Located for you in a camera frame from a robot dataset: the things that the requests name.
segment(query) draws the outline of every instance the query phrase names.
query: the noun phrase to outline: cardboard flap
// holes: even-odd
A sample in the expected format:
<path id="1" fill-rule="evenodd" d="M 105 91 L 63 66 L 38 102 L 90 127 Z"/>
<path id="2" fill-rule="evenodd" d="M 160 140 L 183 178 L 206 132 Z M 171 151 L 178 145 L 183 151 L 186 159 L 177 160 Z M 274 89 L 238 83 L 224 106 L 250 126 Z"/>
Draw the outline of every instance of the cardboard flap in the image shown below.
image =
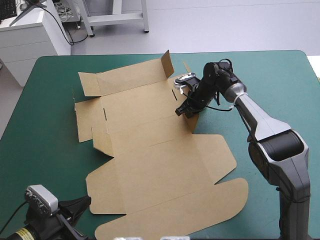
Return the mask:
<path id="1" fill-rule="evenodd" d="M 96 229 L 95 237 L 156 240 L 186 236 L 231 219 L 243 209 L 247 198 L 248 183 L 237 178 L 107 222 Z"/>
<path id="2" fill-rule="evenodd" d="M 222 136 L 187 134 L 124 153 L 91 172 L 86 178 L 90 210 L 94 214 L 119 214 L 123 209 L 126 214 L 134 213 L 212 186 L 235 167 Z M 109 197 L 119 192 L 124 205 Z"/>
<path id="3" fill-rule="evenodd" d="M 169 50 L 166 51 L 165 54 L 161 57 L 161 63 L 162 63 L 166 78 L 169 78 L 175 72 L 174 66 L 172 65 L 172 62 L 171 62 Z"/>
<path id="4" fill-rule="evenodd" d="M 80 143 L 92 139 L 92 128 L 100 129 L 102 132 L 107 131 L 106 117 L 99 97 L 77 102 L 74 110 Z"/>
<path id="5" fill-rule="evenodd" d="M 187 73 L 191 73 L 192 72 L 191 68 L 189 67 L 189 65 L 185 61 L 183 62 L 183 65 L 184 65 L 185 70 L 186 70 Z"/>
<path id="6" fill-rule="evenodd" d="M 100 97 L 166 80 L 174 73 L 167 51 L 162 58 L 100 73 L 80 72 L 84 95 Z"/>
<path id="7" fill-rule="evenodd" d="M 87 97 L 101 96 L 98 78 L 95 73 L 78 72 L 84 95 Z"/>
<path id="8" fill-rule="evenodd" d="M 114 150 L 113 150 L 111 138 L 106 131 L 103 131 L 100 128 L 93 127 L 92 139 L 93 139 L 93 147 L 95 149 L 109 156 L 114 156 Z"/>

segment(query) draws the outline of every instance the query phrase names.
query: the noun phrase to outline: electronic device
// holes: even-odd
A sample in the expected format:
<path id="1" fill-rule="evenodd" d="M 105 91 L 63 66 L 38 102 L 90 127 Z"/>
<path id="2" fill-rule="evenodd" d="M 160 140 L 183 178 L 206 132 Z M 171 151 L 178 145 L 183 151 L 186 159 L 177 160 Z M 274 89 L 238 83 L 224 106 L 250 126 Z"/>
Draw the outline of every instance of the electronic device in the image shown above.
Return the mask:
<path id="1" fill-rule="evenodd" d="M 188 73 L 174 81 L 187 98 L 176 109 L 187 118 L 204 108 L 230 111 L 235 107 L 246 126 L 249 156 L 269 184 L 277 186 L 280 195 L 280 239 L 311 240 L 308 235 L 310 179 L 309 147 L 289 124 L 269 116 L 247 94 L 246 86 L 233 73 L 232 62 L 222 59 L 208 62 L 200 80 Z M 230 109 L 218 109 L 208 104 L 219 96 L 233 103 Z"/>
<path id="2" fill-rule="evenodd" d="M 16 16 L 16 0 L 0 0 L 0 22 Z"/>
<path id="3" fill-rule="evenodd" d="M 88 240 L 88 237 L 80 233 L 75 225 L 91 204 L 91 197 L 58 201 L 44 186 L 31 185 L 27 187 L 24 198 L 25 203 L 28 203 L 25 227 L 6 240 Z"/>

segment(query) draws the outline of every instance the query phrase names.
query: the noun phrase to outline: flattened cardboard box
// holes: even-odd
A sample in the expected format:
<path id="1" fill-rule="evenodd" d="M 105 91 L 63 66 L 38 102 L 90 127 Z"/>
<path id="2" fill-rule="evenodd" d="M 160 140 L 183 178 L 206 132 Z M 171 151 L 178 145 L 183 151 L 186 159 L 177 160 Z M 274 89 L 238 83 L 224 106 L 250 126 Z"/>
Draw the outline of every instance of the flattened cardboard box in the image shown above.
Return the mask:
<path id="1" fill-rule="evenodd" d="M 115 157 L 86 179 L 92 197 L 90 210 L 96 214 L 127 214 L 100 226 L 96 231 L 99 239 L 107 239 L 103 236 L 106 231 L 123 224 L 123 234 L 135 235 L 139 226 L 150 225 L 149 231 L 144 231 L 147 237 L 176 235 L 170 232 L 172 223 L 160 227 L 146 216 L 156 211 L 159 219 L 172 217 L 172 221 L 179 221 L 190 211 L 188 196 L 192 196 L 194 208 L 209 211 L 204 210 L 202 216 L 193 214 L 189 220 L 183 217 L 197 224 L 178 227 L 177 234 L 225 221 L 236 215 L 247 200 L 244 179 L 229 181 L 224 187 L 213 185 L 236 167 L 236 161 L 223 137 L 192 135 L 198 116 L 188 120 L 176 116 L 175 109 L 185 98 L 173 87 L 173 79 L 168 79 L 173 72 L 166 52 L 160 59 L 104 73 L 79 73 L 84 94 L 101 96 L 75 104 L 79 141 L 93 139 L 96 149 Z M 237 191 L 231 194 L 224 188 Z M 213 199 L 210 189 L 223 196 L 228 193 L 232 199 L 229 211 L 221 210 L 222 198 L 211 205 L 197 204 L 205 196 Z M 157 210 L 167 208 L 167 203 L 171 207 L 182 205 L 180 212 L 172 215 L 173 208 Z M 212 218 L 210 211 L 218 209 L 219 217 Z M 139 214 L 144 216 L 141 221 L 130 220 Z M 116 233 L 113 229 L 105 236 Z"/>

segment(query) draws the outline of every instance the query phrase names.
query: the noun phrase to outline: white object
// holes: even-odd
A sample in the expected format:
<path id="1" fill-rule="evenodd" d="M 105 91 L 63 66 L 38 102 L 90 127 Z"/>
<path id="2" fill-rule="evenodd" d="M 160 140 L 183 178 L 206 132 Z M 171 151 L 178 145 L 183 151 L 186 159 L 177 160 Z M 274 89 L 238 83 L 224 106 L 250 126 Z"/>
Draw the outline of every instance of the white object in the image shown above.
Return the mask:
<path id="1" fill-rule="evenodd" d="M 80 14 L 89 36 L 94 36 L 92 27 L 142 22 L 144 31 L 149 32 L 146 0 L 141 0 L 142 12 L 122 13 L 122 0 L 113 0 L 112 15 L 90 16 L 85 0 L 77 0 Z"/>
<path id="2" fill-rule="evenodd" d="M 43 4 L 64 32 L 53 2 L 47 0 Z M 0 58 L 20 86 L 24 86 L 38 58 L 70 55 L 71 47 L 52 16 L 41 8 L 33 9 L 9 26 L 14 19 L 5 19 L 0 24 Z"/>
<path id="3" fill-rule="evenodd" d="M 80 11 L 75 0 L 60 0 L 54 3 L 55 9 L 58 12 L 61 22 L 79 22 Z"/>
<path id="4" fill-rule="evenodd" d="M 320 56 L 307 56 L 315 75 L 320 78 Z"/>

